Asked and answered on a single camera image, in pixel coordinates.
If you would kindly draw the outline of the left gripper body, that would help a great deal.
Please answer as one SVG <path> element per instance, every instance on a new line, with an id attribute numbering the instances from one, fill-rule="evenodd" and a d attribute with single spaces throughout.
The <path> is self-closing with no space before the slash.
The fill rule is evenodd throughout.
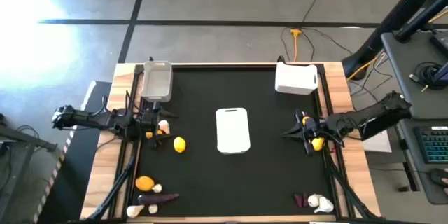
<path id="1" fill-rule="evenodd" d="M 145 137 L 146 132 L 156 133 L 157 130 L 159 129 L 158 127 L 158 123 L 160 120 L 159 111 L 160 111 L 159 102 L 157 101 L 143 102 L 143 109 L 141 110 L 140 123 L 139 123 L 142 139 L 147 139 Z"/>

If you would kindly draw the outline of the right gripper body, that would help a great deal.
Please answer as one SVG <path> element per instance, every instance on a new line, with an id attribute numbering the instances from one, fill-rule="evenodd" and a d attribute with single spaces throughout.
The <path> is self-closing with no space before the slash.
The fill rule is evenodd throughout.
<path id="1" fill-rule="evenodd" d="M 302 124 L 302 118 L 304 116 L 309 116 L 311 119 L 307 121 L 306 125 Z M 304 151 L 307 156 L 312 156 L 314 153 L 319 151 L 314 151 L 312 146 L 312 140 L 316 137 L 324 137 L 323 133 L 321 132 L 321 124 L 313 117 L 305 113 L 304 111 L 296 110 L 295 111 L 295 117 L 297 119 L 297 124 L 301 125 L 303 127 L 302 133 L 303 133 L 303 140 L 301 141 L 304 145 Z"/>

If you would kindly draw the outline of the white plastic basket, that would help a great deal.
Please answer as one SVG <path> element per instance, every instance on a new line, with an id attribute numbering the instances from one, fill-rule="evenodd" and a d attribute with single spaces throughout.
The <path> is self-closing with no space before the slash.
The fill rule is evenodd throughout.
<path id="1" fill-rule="evenodd" d="M 216 111 L 217 149 L 220 153 L 242 154 L 251 147 L 248 113 L 245 108 Z"/>
<path id="2" fill-rule="evenodd" d="M 315 65 L 299 66 L 276 63 L 274 89 L 280 93 L 309 95 L 318 87 L 318 69 Z"/>

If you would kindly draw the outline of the grey plastic basket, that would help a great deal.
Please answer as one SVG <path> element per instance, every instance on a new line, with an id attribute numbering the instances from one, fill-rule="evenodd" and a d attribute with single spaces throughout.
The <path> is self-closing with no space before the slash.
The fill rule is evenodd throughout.
<path id="1" fill-rule="evenodd" d="M 148 102 L 169 102 L 172 97 L 173 70 L 168 61 L 143 64 L 141 96 Z"/>

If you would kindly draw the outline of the black table mat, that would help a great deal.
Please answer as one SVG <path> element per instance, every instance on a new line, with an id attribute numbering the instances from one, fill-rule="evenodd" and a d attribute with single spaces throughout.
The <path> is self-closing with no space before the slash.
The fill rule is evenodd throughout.
<path id="1" fill-rule="evenodd" d="M 307 156 L 302 143 L 281 137 L 296 110 L 319 114 L 318 98 L 277 92 L 274 75 L 272 67 L 174 71 L 164 108 L 176 115 L 170 130 L 186 150 L 177 153 L 170 139 L 157 149 L 145 141 L 137 169 L 177 194 L 160 205 L 159 217 L 310 215 L 294 194 L 330 196 L 322 155 Z M 251 146 L 225 155 L 216 147 L 216 112 L 234 107 L 247 110 Z"/>

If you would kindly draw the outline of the long purple eggplant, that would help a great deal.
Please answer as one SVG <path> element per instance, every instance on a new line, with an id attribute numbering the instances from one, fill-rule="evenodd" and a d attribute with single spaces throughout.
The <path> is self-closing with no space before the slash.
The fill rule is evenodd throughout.
<path id="1" fill-rule="evenodd" d="M 180 195 L 178 193 L 172 193 L 172 194 L 156 193 L 153 195 L 140 195 L 137 197 L 137 200 L 140 204 L 151 205 L 151 204 L 170 202 L 172 200 L 179 198 L 179 196 Z"/>

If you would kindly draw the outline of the black desk leg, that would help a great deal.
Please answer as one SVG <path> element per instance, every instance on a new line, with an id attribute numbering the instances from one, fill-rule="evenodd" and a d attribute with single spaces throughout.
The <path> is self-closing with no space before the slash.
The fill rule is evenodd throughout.
<path id="1" fill-rule="evenodd" d="M 390 127 L 395 126 L 400 120 L 411 118 L 409 111 L 392 112 L 390 114 L 371 117 L 364 122 L 359 129 L 361 139 L 363 141 L 377 135 Z"/>

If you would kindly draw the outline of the black floor mat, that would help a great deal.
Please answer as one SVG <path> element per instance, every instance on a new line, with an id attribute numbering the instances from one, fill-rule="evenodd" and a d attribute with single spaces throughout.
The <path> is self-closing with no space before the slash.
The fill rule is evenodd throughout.
<path id="1" fill-rule="evenodd" d="M 81 110 L 96 111 L 102 97 L 109 94 L 110 82 L 92 81 L 81 89 L 63 85 L 47 90 L 35 112 L 35 123 L 43 138 L 57 144 L 52 153 L 43 151 L 34 159 L 42 195 L 32 216 L 32 224 L 58 224 L 81 219 L 90 173 L 99 142 L 97 129 L 59 131 L 51 123 L 59 106 L 70 104 Z"/>

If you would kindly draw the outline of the grey desk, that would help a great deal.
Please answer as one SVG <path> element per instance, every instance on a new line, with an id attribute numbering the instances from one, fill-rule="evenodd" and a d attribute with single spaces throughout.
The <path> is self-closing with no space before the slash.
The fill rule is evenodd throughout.
<path id="1" fill-rule="evenodd" d="M 384 33 L 381 41 L 401 92 L 412 105 L 412 117 L 420 120 L 445 120 L 448 119 L 448 87 L 443 90 L 425 89 L 410 78 L 410 74 L 417 67 L 422 67 L 424 62 L 448 63 L 448 57 L 431 44 L 431 36 L 429 32 L 416 33 L 408 42 L 401 43 L 394 34 Z"/>
<path id="2" fill-rule="evenodd" d="M 448 205 L 448 195 L 445 194 L 444 188 L 432 182 L 429 176 L 429 171 L 432 169 L 446 169 L 448 171 L 448 164 L 425 163 L 419 143 L 414 134 L 415 127 L 448 126 L 448 120 L 404 119 L 399 122 L 399 126 L 403 133 L 407 155 L 411 160 L 411 168 L 416 173 L 420 185 L 426 194 L 426 198 L 434 205 Z"/>

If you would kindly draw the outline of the backlit keyboard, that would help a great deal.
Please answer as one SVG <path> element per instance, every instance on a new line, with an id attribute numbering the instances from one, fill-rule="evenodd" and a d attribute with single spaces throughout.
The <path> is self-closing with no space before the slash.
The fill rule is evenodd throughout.
<path id="1" fill-rule="evenodd" d="M 425 163 L 448 164 L 448 126 L 415 127 Z"/>

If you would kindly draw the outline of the black metal stand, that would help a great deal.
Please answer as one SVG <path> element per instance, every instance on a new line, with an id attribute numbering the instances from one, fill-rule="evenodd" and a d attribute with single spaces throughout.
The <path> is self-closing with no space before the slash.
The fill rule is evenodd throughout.
<path id="1" fill-rule="evenodd" d="M 7 126 L 0 113 L 0 224 L 6 224 L 17 186 L 28 168 L 35 149 L 53 152 L 56 143 L 40 138 L 30 125 Z"/>

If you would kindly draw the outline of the black computer mouse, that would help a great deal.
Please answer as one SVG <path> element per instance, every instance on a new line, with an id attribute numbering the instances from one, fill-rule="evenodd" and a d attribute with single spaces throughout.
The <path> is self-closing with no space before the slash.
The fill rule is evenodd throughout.
<path id="1" fill-rule="evenodd" d="M 444 187 L 442 178 L 448 178 L 448 171 L 446 169 L 432 169 L 429 171 L 429 176 L 432 182 Z"/>

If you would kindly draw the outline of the black tower fan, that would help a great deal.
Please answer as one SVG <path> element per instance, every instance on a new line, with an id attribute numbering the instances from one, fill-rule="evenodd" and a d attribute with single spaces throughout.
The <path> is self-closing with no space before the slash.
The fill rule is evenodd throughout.
<path id="1" fill-rule="evenodd" d="M 391 32 L 398 33 L 401 29 L 406 27 L 421 13 L 419 12 L 419 9 L 426 1 L 427 0 L 400 0 L 358 51 L 342 60 L 345 77 L 348 79 L 356 76 L 363 78 L 365 75 L 365 68 L 375 61 L 375 57 L 384 47 L 381 35 Z"/>

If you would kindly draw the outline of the black monitor pole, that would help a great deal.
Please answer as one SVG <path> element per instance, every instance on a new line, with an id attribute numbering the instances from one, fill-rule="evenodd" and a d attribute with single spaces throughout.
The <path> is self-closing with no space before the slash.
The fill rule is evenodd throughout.
<path id="1" fill-rule="evenodd" d="M 435 16 L 444 10 L 446 6 L 448 6 L 448 0 L 436 0 L 431 6 L 427 7 L 418 16 L 416 16 L 406 27 L 401 29 L 395 35 L 395 38 L 399 42 L 408 41 L 415 32 L 417 32 L 420 28 L 423 28 L 431 20 L 434 20 Z"/>

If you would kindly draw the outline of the black frame brace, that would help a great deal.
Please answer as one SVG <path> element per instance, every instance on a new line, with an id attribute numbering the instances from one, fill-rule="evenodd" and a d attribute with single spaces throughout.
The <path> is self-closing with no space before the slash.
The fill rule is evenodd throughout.
<path id="1" fill-rule="evenodd" d="M 132 156 L 129 159 L 127 166 L 121 175 L 117 178 L 116 182 L 113 184 L 111 191 L 106 196 L 105 200 L 96 208 L 96 210 L 87 218 L 83 219 L 80 224 L 95 224 L 102 219 L 106 210 L 111 205 L 112 200 L 118 195 L 119 189 L 121 189 L 123 183 L 128 179 L 132 169 L 135 166 L 136 158 Z"/>
<path id="2" fill-rule="evenodd" d="M 355 214 L 355 211 L 357 211 L 360 214 L 360 219 L 362 221 L 380 220 L 381 218 L 376 216 L 367 208 L 367 206 L 361 201 L 355 191 L 351 188 L 347 179 L 343 177 L 342 173 L 333 161 L 329 148 L 324 148 L 323 157 L 325 159 L 325 164 L 330 172 L 330 175 L 339 183 L 340 187 L 342 188 L 347 203 L 349 219 L 357 219 Z"/>

